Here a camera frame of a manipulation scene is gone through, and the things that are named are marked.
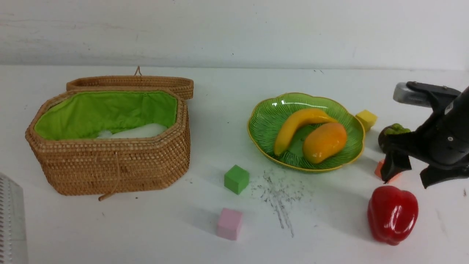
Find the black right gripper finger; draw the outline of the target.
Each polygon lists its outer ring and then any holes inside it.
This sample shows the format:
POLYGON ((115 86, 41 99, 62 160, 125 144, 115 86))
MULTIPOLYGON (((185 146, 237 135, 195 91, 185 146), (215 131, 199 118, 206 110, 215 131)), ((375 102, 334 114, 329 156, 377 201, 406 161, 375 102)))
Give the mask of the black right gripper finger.
POLYGON ((422 185, 425 189, 435 184, 447 182, 455 179, 468 179, 469 166, 454 167, 451 169, 440 169, 433 166, 428 166, 420 172, 422 185))
POLYGON ((402 172, 412 170, 409 156, 397 150, 389 150, 380 169, 383 182, 390 182, 395 176, 402 172))

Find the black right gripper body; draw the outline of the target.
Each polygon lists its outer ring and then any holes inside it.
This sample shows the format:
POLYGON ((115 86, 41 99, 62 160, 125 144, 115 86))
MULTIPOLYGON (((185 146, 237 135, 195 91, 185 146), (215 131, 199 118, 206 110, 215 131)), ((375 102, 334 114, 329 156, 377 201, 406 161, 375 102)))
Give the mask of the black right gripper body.
POLYGON ((468 164, 468 89, 446 107, 432 110, 415 131, 387 135, 385 153, 389 150, 440 169, 468 164))

